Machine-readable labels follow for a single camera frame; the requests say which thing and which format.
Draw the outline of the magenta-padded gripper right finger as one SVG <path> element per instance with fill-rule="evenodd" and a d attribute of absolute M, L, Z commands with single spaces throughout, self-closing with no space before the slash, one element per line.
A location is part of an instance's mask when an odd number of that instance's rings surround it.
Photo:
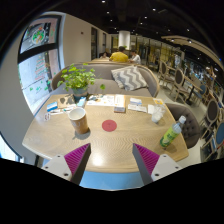
<path fill-rule="evenodd" d="M 133 144 L 132 153 L 144 185 L 181 170 L 181 167 L 167 154 L 158 155 L 136 143 Z"/>

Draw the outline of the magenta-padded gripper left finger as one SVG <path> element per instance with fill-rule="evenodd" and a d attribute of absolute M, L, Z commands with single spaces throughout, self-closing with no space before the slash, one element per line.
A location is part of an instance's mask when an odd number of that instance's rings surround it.
<path fill-rule="evenodd" d="M 42 169 L 79 185 L 91 154 L 91 144 L 87 143 L 66 155 L 57 154 Z"/>

